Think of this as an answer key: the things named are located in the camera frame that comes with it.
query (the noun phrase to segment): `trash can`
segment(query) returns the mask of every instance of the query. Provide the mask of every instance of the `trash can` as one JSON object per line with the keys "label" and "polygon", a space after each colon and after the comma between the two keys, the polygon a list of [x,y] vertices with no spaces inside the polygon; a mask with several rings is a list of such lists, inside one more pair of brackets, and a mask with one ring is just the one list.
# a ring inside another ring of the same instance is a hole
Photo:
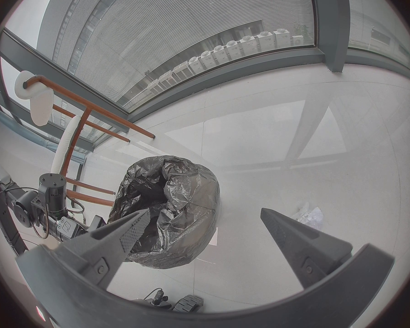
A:
{"label": "trash can", "polygon": [[190,263],[215,232],[220,188],[206,167],[177,156],[151,156],[131,165],[108,223],[148,208],[150,224],[126,261],[155,269]]}

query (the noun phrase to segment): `white tile floor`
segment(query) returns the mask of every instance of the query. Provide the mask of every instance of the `white tile floor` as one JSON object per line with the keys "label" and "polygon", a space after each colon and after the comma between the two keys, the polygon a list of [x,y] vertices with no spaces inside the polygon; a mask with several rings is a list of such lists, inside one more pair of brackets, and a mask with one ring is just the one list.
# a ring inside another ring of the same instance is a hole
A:
{"label": "white tile floor", "polygon": [[[127,167],[146,156],[203,164],[221,188],[217,245],[180,268],[124,263],[109,291],[132,299],[163,287],[173,302],[194,293],[205,312],[295,294],[302,287],[260,210],[291,216],[306,201],[322,210],[322,230],[354,251],[372,243],[396,256],[395,285],[410,271],[409,79],[353,65],[342,74],[323,65],[279,69],[204,90],[137,125],[156,138],[130,131],[130,144],[109,139],[88,156],[82,181],[116,191]],[[88,205],[87,220],[109,211]]]}

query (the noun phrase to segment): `white air conditioner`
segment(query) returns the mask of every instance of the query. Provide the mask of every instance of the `white air conditioner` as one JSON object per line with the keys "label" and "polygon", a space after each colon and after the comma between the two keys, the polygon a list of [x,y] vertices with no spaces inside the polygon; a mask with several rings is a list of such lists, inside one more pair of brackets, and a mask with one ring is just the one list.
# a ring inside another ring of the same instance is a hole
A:
{"label": "white air conditioner", "polygon": [[214,61],[213,55],[209,51],[202,52],[200,60],[201,60],[201,63],[207,69],[214,68],[215,66],[217,66]]}
{"label": "white air conditioner", "polygon": [[245,56],[258,53],[257,41],[253,36],[243,36],[243,38],[241,38],[240,40],[240,45]]}
{"label": "white air conditioner", "polygon": [[172,71],[169,70],[168,72],[164,73],[159,77],[159,83],[164,85],[167,89],[172,87],[173,85],[177,84],[175,78],[173,78]]}
{"label": "white air conditioner", "polygon": [[190,60],[188,61],[188,65],[195,74],[199,74],[205,70],[202,66],[202,63],[200,63],[199,58],[197,57],[190,58]]}
{"label": "white air conditioner", "polygon": [[275,35],[276,47],[282,49],[283,47],[290,47],[290,32],[287,29],[281,28],[273,32]]}
{"label": "white air conditioner", "polygon": [[268,31],[262,31],[260,34],[257,35],[258,44],[260,45],[260,51],[271,51],[274,50],[275,47],[275,39],[273,34]]}
{"label": "white air conditioner", "polygon": [[232,60],[242,57],[240,46],[236,41],[231,40],[226,44],[226,50],[228,51]]}
{"label": "white air conditioner", "polygon": [[173,69],[173,74],[179,78],[179,81],[183,81],[193,76],[193,71],[188,65],[188,61],[181,63]]}
{"label": "white air conditioner", "polygon": [[229,61],[226,50],[222,45],[214,47],[214,50],[211,53],[213,54],[217,62],[219,62],[219,64],[223,64]]}
{"label": "white air conditioner", "polygon": [[153,80],[149,85],[147,85],[147,89],[152,92],[154,95],[158,95],[159,93],[161,93],[162,91],[165,90],[165,87],[162,87],[159,84],[159,80]]}
{"label": "white air conditioner", "polygon": [[302,46],[304,45],[303,36],[293,36],[293,46]]}

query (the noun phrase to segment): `wooden chair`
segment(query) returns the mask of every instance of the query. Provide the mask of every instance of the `wooden chair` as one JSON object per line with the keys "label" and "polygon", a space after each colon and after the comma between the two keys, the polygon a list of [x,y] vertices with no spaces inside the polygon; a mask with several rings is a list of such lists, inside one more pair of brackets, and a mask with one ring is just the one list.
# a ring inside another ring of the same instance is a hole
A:
{"label": "wooden chair", "polygon": [[[71,100],[79,102],[82,105],[84,105],[86,109],[83,112],[82,116],[74,115],[73,113],[70,113],[63,108],[54,105],[53,91],[57,91],[62,95],[70,98]],[[87,121],[92,111],[98,112],[104,115],[105,117],[108,117],[120,124],[123,124],[128,128],[131,128],[143,135],[146,135],[147,137],[150,137],[152,139],[155,138],[154,134],[146,131],[145,129],[140,128],[135,124],[132,124],[131,122],[128,122],[124,118],[121,118],[100,106],[93,104],[92,102],[82,98],[81,96],[74,94],[73,92],[65,89],[64,87],[55,84],[54,82],[50,81],[42,75],[33,75],[28,71],[21,72],[15,81],[15,94],[19,98],[30,100],[31,117],[33,122],[38,126],[43,126],[47,124],[52,109],[55,109],[58,112],[61,112],[72,118],[68,123],[67,127],[65,128],[64,133],[62,134],[62,138],[58,144],[58,149],[56,150],[55,158],[51,166],[52,173],[61,174],[66,177],[74,147],[76,145],[79,134],[82,131],[83,126],[85,124],[93,128],[96,128],[104,133],[110,134],[118,139],[130,142],[130,140],[124,136],[121,136],[117,133],[113,133],[105,128],[102,128],[101,126],[98,126]],[[73,180],[71,178],[66,177],[66,179],[67,182],[76,186],[80,186],[86,189],[106,194],[115,194],[114,191],[95,187],[90,184],[85,184],[80,181]],[[100,205],[112,206],[114,203],[111,200],[96,198],[69,189],[67,189],[67,195],[77,200],[82,200],[85,202]]]}

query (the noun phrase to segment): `trash can lined with black bag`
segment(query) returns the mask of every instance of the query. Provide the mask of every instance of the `trash can lined with black bag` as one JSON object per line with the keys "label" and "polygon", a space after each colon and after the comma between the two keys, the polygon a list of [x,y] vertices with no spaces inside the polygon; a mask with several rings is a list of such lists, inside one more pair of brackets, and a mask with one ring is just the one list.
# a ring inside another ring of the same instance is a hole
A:
{"label": "trash can lined with black bag", "polygon": [[148,208],[151,221],[126,261],[156,269],[190,263],[214,235],[220,203],[217,178],[177,156],[151,156],[131,165],[108,223]]}

